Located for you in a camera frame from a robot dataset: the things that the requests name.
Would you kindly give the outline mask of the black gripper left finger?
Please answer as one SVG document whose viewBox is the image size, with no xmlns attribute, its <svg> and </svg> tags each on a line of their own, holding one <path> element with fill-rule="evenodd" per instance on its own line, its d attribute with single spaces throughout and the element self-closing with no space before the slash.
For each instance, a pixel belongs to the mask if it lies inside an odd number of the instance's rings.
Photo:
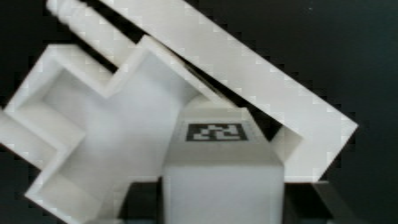
<svg viewBox="0 0 398 224">
<path fill-rule="evenodd" d="M 123 224 L 164 224 L 161 203 L 161 184 L 157 182 L 134 183 L 118 216 Z"/>
</svg>

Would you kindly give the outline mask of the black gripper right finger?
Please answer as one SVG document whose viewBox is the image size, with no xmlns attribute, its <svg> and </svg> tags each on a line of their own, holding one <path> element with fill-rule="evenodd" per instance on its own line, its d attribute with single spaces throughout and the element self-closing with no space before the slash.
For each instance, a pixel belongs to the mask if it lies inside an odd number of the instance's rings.
<svg viewBox="0 0 398 224">
<path fill-rule="evenodd" d="M 363 224 L 329 181 L 285 185 L 283 224 Z"/>
</svg>

